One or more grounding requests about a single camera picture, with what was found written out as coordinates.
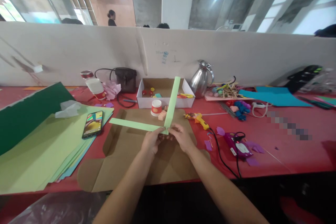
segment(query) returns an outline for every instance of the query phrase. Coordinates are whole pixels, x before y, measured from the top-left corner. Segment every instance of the woman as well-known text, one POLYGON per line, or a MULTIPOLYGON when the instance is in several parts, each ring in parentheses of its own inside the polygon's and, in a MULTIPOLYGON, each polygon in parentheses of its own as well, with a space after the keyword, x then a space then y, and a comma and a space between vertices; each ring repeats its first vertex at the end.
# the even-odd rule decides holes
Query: woman
MULTIPOLYGON (((164 135, 159 135, 162 131, 164 128, 147 132, 140 152, 105 201, 94 224, 131 222, 154 155, 163 140, 164 135)), ((173 135, 173 141, 177 140, 182 151, 189 156, 206 190, 229 223, 269 224, 246 196, 201 153, 181 125, 175 124, 168 131, 169 137, 173 135)))
POLYGON ((113 11, 113 10, 109 10, 108 11, 108 14, 107 14, 107 16, 108 16, 108 18, 109 18, 109 20, 108 20, 108 25, 109 26, 117 26, 116 24, 115 24, 115 19, 116 19, 116 13, 113 11))

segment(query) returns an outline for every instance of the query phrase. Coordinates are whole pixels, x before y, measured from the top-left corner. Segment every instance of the phone screen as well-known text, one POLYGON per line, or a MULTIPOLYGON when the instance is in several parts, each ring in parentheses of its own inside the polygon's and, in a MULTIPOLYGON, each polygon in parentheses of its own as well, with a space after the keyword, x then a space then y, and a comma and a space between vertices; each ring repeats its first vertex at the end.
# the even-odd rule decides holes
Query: phone screen
POLYGON ((102 128, 103 112, 98 111, 92 114, 88 114, 86 123, 84 126, 84 132, 82 138, 98 135, 102 128))

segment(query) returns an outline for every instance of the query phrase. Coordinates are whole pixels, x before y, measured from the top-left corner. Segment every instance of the stack of colored paper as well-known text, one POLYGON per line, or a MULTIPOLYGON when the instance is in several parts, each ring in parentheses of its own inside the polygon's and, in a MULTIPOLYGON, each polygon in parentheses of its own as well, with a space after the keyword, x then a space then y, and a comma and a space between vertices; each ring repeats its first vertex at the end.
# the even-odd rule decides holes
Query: stack of colored paper
POLYGON ((82 139, 89 113, 103 110, 103 124, 113 108, 82 105, 78 116, 55 118, 51 114, 27 137, 0 156, 0 194, 43 190, 70 176, 95 137, 82 139))

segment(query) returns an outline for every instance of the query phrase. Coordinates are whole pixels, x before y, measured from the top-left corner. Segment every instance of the paper cup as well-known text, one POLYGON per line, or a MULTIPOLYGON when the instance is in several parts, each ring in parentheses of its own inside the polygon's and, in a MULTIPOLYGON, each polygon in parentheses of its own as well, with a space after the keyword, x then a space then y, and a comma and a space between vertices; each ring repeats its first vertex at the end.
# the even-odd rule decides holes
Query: paper cup
POLYGON ((152 116, 158 117, 161 112, 162 112, 162 102, 160 100, 154 100, 152 102, 152 110, 150 111, 150 113, 152 114, 152 116))

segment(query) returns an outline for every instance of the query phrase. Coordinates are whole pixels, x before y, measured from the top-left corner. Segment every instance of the yellow glue gun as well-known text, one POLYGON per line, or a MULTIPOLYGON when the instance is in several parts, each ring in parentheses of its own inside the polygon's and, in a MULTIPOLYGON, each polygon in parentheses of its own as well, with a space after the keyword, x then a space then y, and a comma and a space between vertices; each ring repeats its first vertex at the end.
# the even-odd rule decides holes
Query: yellow glue gun
POLYGON ((203 126, 204 130, 209 129, 209 125, 202 119, 201 113, 188 113, 184 115, 187 119, 194 119, 195 123, 200 123, 203 126))

